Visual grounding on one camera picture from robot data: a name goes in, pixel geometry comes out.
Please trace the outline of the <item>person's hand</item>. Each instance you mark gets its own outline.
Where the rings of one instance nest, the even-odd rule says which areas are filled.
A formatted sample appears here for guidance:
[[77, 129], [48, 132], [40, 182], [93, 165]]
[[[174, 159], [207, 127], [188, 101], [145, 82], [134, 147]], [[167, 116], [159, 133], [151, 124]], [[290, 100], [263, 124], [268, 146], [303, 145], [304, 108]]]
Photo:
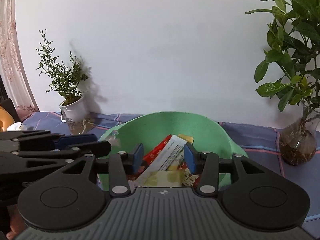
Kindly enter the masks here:
[[17, 208], [17, 205], [7, 207], [10, 216], [10, 231], [6, 234], [8, 240], [15, 239], [26, 229], [26, 224]]

